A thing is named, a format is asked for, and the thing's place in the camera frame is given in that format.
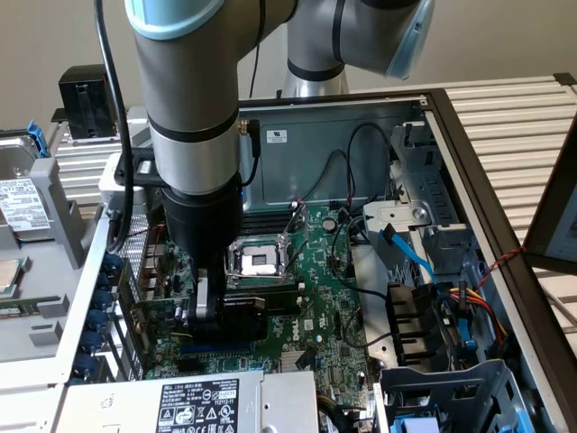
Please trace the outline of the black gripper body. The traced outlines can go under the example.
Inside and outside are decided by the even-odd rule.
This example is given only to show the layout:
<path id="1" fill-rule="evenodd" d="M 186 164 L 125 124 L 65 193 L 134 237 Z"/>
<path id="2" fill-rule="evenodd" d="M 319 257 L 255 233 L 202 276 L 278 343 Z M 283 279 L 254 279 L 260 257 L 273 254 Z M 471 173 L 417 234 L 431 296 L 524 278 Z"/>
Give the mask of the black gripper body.
<path id="1" fill-rule="evenodd" d="M 161 196 L 172 241 L 197 267 L 209 266 L 240 233 L 243 198 L 238 173 L 209 194 L 189 196 L 165 188 Z"/>

